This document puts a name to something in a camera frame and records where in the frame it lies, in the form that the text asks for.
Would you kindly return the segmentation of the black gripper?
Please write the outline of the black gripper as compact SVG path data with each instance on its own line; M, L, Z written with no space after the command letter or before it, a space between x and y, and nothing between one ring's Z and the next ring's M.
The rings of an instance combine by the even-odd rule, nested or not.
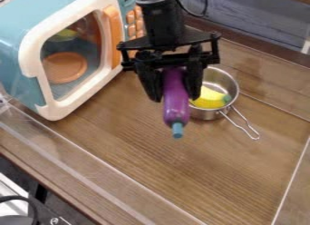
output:
M141 8L146 34L118 42L124 69L134 73L150 101L161 101L161 72L164 66L185 65L184 84L188 97L200 96L203 68L220 61L217 32L201 32L185 26L180 0L134 0Z

